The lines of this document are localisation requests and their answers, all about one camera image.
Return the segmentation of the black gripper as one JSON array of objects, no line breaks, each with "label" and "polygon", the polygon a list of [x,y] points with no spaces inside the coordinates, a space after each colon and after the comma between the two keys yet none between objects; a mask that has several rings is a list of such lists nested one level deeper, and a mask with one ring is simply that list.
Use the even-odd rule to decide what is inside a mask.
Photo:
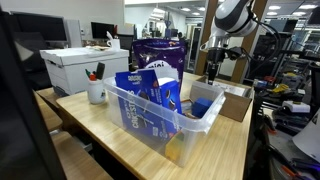
[{"label": "black gripper", "polygon": [[213,85],[219,64],[225,59],[227,50],[225,48],[213,48],[207,54],[208,84]]}]

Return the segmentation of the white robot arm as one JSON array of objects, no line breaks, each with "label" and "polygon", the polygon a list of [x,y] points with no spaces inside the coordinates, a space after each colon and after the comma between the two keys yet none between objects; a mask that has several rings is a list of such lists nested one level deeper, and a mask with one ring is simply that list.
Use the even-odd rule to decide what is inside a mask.
[{"label": "white robot arm", "polygon": [[200,46],[207,53],[208,83],[213,84],[219,65],[225,59],[229,38],[249,35],[257,26],[253,0],[225,0],[212,19],[208,40]]}]

